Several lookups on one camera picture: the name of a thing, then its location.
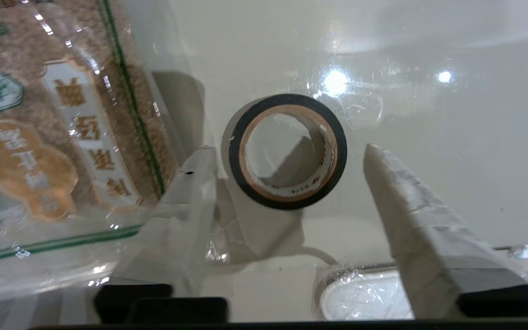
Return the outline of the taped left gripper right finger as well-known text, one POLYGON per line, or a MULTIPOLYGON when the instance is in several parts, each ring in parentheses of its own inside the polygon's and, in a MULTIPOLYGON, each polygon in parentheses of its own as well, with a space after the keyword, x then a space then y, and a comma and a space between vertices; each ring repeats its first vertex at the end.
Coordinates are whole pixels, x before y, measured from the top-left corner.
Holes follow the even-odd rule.
POLYGON ((528 317, 528 280, 400 159, 367 144, 364 177, 416 318, 528 317))

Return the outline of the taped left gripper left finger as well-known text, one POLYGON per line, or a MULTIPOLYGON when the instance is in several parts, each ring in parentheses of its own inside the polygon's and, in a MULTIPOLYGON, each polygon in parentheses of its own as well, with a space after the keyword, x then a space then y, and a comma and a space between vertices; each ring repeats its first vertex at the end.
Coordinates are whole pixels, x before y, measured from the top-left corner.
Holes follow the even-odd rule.
POLYGON ((217 201, 213 148, 197 149, 126 241, 108 282, 94 297, 103 324, 222 324, 228 303, 201 298, 217 201))

